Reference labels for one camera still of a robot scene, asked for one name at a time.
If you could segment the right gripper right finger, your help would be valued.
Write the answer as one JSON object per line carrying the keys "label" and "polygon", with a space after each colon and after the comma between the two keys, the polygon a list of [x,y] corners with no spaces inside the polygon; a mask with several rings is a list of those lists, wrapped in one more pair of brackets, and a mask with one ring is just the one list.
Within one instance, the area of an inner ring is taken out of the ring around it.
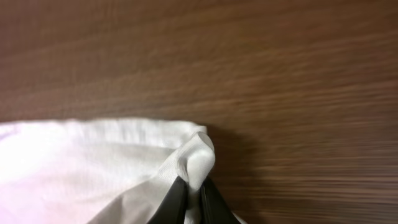
{"label": "right gripper right finger", "polygon": [[240,224],[209,177],[200,188],[200,211],[202,224]]}

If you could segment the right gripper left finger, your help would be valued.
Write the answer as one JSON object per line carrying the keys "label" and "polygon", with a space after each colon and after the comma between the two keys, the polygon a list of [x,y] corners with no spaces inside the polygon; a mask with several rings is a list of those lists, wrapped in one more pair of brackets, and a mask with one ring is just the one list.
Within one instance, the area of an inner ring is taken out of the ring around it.
{"label": "right gripper left finger", "polygon": [[147,224],[184,224],[187,202],[187,183],[177,177]]}

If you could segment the white polo shirt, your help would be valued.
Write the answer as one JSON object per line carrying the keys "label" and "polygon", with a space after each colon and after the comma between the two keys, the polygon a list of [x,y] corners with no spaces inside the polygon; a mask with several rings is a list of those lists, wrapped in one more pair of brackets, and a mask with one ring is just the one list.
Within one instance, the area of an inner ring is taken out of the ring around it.
{"label": "white polo shirt", "polygon": [[215,163],[204,126],[144,118],[1,125],[2,223],[147,223],[174,180],[184,223],[201,223],[200,188]]}

